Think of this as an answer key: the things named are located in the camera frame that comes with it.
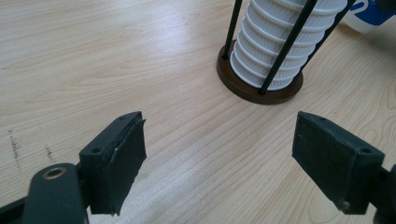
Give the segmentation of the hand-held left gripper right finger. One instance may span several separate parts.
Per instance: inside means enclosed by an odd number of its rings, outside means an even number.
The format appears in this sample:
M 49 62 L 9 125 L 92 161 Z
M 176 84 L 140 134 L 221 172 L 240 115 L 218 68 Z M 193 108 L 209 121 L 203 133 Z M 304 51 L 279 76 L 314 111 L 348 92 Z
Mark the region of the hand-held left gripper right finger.
M 337 209 L 363 215 L 385 154 L 332 121 L 300 111 L 292 157 Z

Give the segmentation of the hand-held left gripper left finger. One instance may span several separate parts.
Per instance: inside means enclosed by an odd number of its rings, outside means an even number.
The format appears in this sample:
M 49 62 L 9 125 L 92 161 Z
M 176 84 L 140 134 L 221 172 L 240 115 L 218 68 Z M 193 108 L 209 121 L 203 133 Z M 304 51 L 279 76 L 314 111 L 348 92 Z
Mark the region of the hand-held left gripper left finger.
M 140 111 L 113 120 L 79 152 L 93 214 L 120 214 L 139 169 L 147 157 Z

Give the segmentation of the dark wooden cup holder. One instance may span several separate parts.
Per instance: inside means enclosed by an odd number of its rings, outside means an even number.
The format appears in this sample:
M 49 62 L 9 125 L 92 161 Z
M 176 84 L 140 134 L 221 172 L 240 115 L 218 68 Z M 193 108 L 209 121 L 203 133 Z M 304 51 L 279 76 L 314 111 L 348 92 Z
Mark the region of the dark wooden cup holder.
M 311 55 L 308 56 L 307 62 L 301 67 L 300 72 L 292 80 L 292 82 L 284 89 L 277 91 L 270 91 L 269 85 L 273 81 L 280 65 L 286 58 L 290 48 L 296 40 L 298 34 L 301 32 L 305 22 L 311 14 L 316 2 L 318 0 L 308 0 L 304 5 L 302 12 L 300 13 L 297 22 L 292 27 L 290 34 L 283 45 L 283 48 L 276 57 L 276 61 L 270 69 L 268 76 L 265 78 L 263 84 L 259 88 L 252 87 L 240 79 L 233 71 L 230 63 L 231 53 L 233 52 L 233 46 L 236 42 L 239 31 L 241 30 L 242 19 L 239 17 L 243 0 L 235 0 L 233 7 L 233 15 L 228 28 L 228 34 L 224 46 L 219 51 L 217 60 L 217 71 L 221 82 L 237 96 L 260 105 L 277 105 L 287 102 L 292 99 L 297 92 L 301 89 L 304 83 L 303 70 L 309 61 L 314 57 L 315 53 L 321 47 L 321 45 L 328 38 L 333 29 L 337 26 L 341 19 L 347 14 L 347 11 L 355 3 L 356 0 L 347 0 L 346 7 L 339 12 L 333 25 L 326 30 L 324 37 L 316 44 L 315 49 Z

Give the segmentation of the stack of white paper cups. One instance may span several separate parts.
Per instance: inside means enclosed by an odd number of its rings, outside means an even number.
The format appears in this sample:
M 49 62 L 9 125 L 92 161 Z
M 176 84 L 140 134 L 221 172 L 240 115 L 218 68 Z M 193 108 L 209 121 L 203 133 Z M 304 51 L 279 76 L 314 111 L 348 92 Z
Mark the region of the stack of white paper cups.
M 255 88 L 262 86 L 307 1 L 250 1 L 230 58 L 231 67 L 240 79 Z M 292 82 L 333 25 L 336 15 L 346 6 L 347 0 L 316 2 L 269 85 L 270 91 L 284 89 Z

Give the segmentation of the blue and white paper cup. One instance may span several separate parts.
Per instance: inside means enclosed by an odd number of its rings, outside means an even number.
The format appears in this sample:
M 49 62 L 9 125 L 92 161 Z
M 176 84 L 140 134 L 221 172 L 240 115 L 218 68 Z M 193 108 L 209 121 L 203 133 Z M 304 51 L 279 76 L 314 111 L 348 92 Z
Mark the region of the blue and white paper cup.
M 369 33 L 396 16 L 396 0 L 356 0 L 343 18 L 359 33 Z

